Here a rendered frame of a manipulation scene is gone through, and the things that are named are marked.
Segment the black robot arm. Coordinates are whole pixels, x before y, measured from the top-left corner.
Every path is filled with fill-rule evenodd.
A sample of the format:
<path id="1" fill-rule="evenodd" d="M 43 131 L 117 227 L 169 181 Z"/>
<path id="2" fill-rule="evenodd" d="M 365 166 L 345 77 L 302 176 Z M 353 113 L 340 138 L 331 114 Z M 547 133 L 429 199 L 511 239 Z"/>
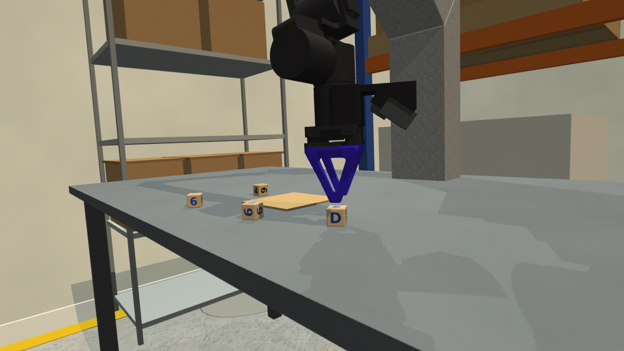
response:
<path id="1" fill-rule="evenodd" d="M 356 84 L 354 46 L 341 42 L 360 31 L 357 0 L 287 0 L 290 18 L 272 29 L 271 66 L 279 77 L 331 86 L 332 126 L 365 126 L 364 96 L 370 111 L 407 130 L 417 114 L 416 80 Z M 323 36 L 325 35 L 325 36 Z"/>

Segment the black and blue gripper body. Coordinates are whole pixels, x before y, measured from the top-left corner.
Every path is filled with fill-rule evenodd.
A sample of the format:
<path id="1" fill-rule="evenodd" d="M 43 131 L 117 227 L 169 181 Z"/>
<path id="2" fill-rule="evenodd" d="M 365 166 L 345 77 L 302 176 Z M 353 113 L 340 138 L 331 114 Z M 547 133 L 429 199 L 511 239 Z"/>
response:
<path id="1" fill-rule="evenodd" d="M 313 88 L 315 126 L 305 127 L 305 137 L 307 137 L 305 148 L 365 144 L 363 126 L 357 124 L 332 126 L 331 86 L 346 84 L 353 84 L 353 82 L 326 82 L 324 85 Z M 345 141 L 329 142 L 329 140 Z"/>

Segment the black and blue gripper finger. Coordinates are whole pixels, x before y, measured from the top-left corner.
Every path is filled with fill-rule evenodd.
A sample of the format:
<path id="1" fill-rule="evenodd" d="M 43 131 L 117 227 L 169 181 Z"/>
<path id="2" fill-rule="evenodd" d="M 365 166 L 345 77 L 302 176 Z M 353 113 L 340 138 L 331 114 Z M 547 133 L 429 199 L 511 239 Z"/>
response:
<path id="1" fill-rule="evenodd" d="M 348 191 L 349 191 L 349 188 L 350 188 L 350 185 L 351 185 L 352 179 L 353 179 L 353 177 L 354 177 L 354 174 L 356 173 L 357 165 L 359 164 L 359 162 L 360 162 L 360 158 L 361 158 L 362 153 L 363 153 L 363 151 L 364 151 L 364 149 L 365 149 L 365 145 L 364 145 L 364 144 L 360 144 L 360 145 L 349 145 L 349 146 L 359 146 L 359 152 L 357 153 L 356 161 L 355 161 L 355 163 L 354 163 L 354 166 L 353 166 L 353 169 L 352 169 L 352 172 L 351 172 L 351 175 L 350 175 L 349 181 L 348 181 L 348 183 L 347 183 L 347 186 L 346 186 L 346 189 L 345 189 L 345 193 L 344 193 L 344 195 L 346 195 L 346 194 L 348 193 Z M 333 187 L 334 187 L 334 189 L 335 189 L 335 191 L 336 191 L 336 190 L 337 190 L 337 186 L 338 186 L 338 184 L 339 184 L 339 180 L 338 180 L 338 178 L 337 178 L 336 171 L 335 171 L 335 169 L 334 169 L 334 166 L 333 166 L 332 160 L 331 160 L 331 158 L 322 158 L 322 161 L 323 161 L 323 163 L 324 163 L 324 165 L 325 165 L 325 168 L 326 168 L 327 173 L 329 174 L 329 177 L 330 177 L 330 180 L 331 180 L 331 182 L 332 182 L 332 185 L 333 185 Z"/>
<path id="2" fill-rule="evenodd" d="M 330 203 L 341 202 L 358 152 L 359 146 L 305 148 L 306 157 L 318 176 Z M 326 177 L 325 170 L 320 162 L 321 158 L 345 158 L 346 160 L 336 192 L 333 191 Z"/>

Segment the beige letter block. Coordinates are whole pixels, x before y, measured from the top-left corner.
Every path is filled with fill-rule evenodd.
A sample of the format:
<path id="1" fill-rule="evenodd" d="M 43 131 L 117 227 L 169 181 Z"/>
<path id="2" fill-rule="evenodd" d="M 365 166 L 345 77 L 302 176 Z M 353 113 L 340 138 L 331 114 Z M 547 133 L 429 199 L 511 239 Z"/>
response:
<path id="1" fill-rule="evenodd" d="M 258 220 L 264 217 L 263 202 L 249 201 L 241 204 L 243 220 Z"/>
<path id="2" fill-rule="evenodd" d="M 254 184 L 253 185 L 253 195 L 261 197 L 264 195 L 268 195 L 268 184 Z"/>
<path id="3" fill-rule="evenodd" d="M 187 207 L 199 208 L 203 205 L 203 193 L 191 193 L 187 195 Z"/>
<path id="4" fill-rule="evenodd" d="M 326 225 L 328 227 L 345 227 L 347 222 L 346 205 L 330 205 L 326 209 Z"/>

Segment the orange flat mat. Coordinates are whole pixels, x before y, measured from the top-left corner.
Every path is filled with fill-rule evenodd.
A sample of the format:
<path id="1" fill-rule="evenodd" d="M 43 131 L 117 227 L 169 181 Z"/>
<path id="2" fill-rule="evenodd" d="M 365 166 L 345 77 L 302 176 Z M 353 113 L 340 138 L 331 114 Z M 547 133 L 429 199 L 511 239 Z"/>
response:
<path id="1" fill-rule="evenodd" d="M 242 201 L 241 203 L 246 203 L 249 201 L 263 202 L 264 208 L 281 211 L 291 211 L 329 202 L 329 198 L 324 195 L 316 194 L 288 193 L 279 194 L 272 197 L 256 198 L 252 200 Z"/>

